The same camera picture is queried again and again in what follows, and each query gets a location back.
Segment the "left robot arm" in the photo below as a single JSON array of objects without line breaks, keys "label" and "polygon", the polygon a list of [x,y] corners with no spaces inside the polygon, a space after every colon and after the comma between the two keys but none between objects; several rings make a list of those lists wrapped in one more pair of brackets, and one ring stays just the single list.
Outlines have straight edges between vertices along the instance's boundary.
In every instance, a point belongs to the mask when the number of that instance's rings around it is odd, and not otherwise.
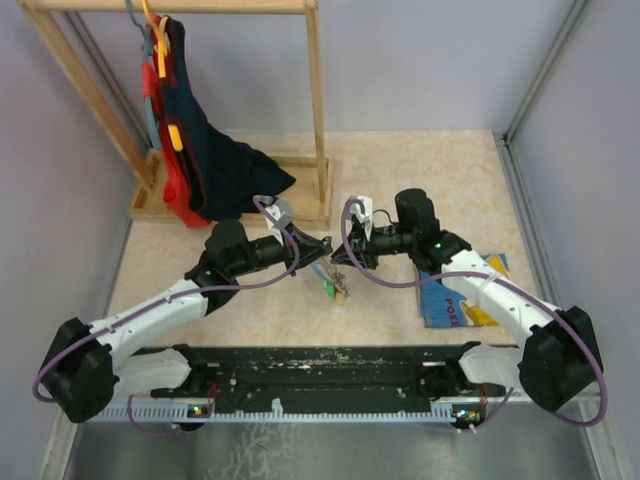
[{"label": "left robot arm", "polygon": [[331,254],[331,239],[294,224],[248,239],[237,220],[217,223],[198,263],[163,293],[111,317],[85,324],[77,318],[56,332],[32,392],[56,403],[73,423],[99,414],[112,400],[135,395],[195,397],[208,384],[206,360],[186,345],[142,353],[168,330],[222,308],[240,290],[240,276],[282,264],[293,274]]}]

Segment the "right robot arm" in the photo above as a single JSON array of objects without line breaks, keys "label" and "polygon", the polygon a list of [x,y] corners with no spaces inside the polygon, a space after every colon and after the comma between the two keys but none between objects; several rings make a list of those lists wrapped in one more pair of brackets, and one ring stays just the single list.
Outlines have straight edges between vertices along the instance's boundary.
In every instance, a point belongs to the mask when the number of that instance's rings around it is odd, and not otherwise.
[{"label": "right robot arm", "polygon": [[374,275],[383,256],[406,255],[424,278],[385,287],[413,288],[438,282],[462,295],[495,320],[513,338],[512,347],[476,344],[465,348],[446,372],[448,387],[461,396],[481,384],[524,392],[552,414],[591,385],[597,385],[600,407],[608,391],[590,316],[579,307],[563,310],[543,301],[491,267],[471,244],[441,227],[432,200],[419,188],[395,197],[397,219],[374,224],[372,200],[350,197],[342,210],[341,248],[335,264],[352,265],[377,284]]}]

